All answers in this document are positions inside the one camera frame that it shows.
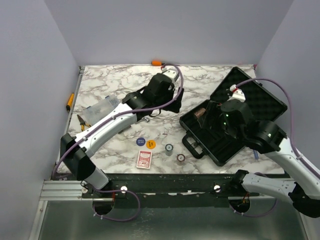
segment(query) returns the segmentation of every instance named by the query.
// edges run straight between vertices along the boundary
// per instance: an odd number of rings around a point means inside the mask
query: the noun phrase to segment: red playing card
[[[139,151],[138,160],[136,162],[137,169],[150,169],[151,166],[151,151]]]

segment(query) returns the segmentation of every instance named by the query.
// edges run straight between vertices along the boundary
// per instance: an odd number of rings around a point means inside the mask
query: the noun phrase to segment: yellow-handled pliers
[[[83,132],[85,130],[85,126],[87,126],[88,128],[91,127],[91,125],[89,123],[86,123],[85,120],[83,120],[82,117],[80,117],[78,114],[76,115],[79,119],[80,125],[81,125],[81,131]]]

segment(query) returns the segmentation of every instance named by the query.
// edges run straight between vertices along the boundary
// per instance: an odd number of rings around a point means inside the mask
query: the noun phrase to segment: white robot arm
[[[230,88],[232,97],[222,104],[225,133],[247,147],[258,150],[281,166],[294,181],[267,178],[240,170],[236,184],[247,192],[261,193],[291,203],[299,212],[320,217],[320,170],[298,150],[289,137],[271,121],[256,121],[240,89]]]
[[[113,112],[95,125],[74,137],[68,133],[62,136],[60,156],[65,157],[65,165],[78,181],[86,181],[98,190],[103,189],[110,181],[90,160],[96,151],[114,135],[150,115],[152,109],[158,109],[158,106],[163,106],[160,110],[179,112],[184,89],[179,88],[180,93],[174,100],[175,82],[178,78],[177,69],[164,68],[162,73],[152,77],[148,86],[128,93]]]

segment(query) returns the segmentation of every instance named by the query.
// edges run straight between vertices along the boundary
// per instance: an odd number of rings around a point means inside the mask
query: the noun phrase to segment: orange screwdriver handle
[[[161,62],[161,61],[152,61],[151,62],[151,65],[152,66],[156,66],[156,67],[160,67],[160,66],[162,66],[164,63],[163,62]]]

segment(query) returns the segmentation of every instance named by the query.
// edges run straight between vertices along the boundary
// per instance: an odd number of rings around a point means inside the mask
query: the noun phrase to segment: blue object
[[[258,160],[259,159],[259,154],[256,150],[253,150],[253,155],[254,155],[254,159]]]
[[[138,146],[143,146],[146,144],[146,140],[143,137],[139,137],[135,142]]]

